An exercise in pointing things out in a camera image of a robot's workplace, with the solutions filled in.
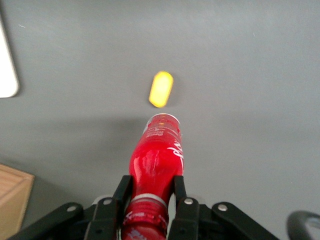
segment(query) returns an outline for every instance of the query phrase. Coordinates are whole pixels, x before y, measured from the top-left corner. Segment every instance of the gray surface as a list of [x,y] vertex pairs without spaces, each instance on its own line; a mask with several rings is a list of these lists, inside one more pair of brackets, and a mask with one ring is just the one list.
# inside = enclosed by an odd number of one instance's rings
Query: gray surface
[[[185,184],[280,239],[320,213],[320,1],[3,0],[22,84],[0,99],[0,162],[36,175],[24,225],[113,193],[148,118],[181,122]],[[148,103],[160,70],[166,108]]]

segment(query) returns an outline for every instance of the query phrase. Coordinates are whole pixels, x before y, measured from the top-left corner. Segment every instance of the red liquid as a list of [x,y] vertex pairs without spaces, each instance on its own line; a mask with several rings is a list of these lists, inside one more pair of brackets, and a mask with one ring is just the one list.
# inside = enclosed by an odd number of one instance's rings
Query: red liquid
[[169,114],[152,117],[129,163],[133,176],[131,203],[122,240],[165,240],[173,177],[183,174],[179,121]]

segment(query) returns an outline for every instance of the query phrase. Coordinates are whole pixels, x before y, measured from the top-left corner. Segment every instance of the coca-cola bottle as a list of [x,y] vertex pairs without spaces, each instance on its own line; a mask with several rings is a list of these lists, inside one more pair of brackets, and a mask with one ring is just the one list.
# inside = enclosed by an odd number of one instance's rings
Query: coca-cola bottle
[[165,240],[173,177],[182,175],[180,123],[161,113],[148,121],[130,159],[131,201],[125,211],[122,240]]

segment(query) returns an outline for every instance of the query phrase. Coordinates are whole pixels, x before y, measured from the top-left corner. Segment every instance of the yellow sponge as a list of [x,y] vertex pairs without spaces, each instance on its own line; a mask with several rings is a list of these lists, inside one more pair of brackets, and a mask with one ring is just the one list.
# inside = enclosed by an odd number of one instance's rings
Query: yellow sponge
[[158,72],[153,79],[149,101],[157,108],[163,108],[169,99],[174,78],[166,71]]

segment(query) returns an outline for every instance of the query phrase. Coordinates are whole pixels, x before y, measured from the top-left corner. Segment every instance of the wooden board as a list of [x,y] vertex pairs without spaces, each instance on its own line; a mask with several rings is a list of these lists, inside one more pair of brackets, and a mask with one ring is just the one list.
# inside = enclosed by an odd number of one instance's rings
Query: wooden board
[[0,240],[20,230],[33,182],[33,175],[0,164]]

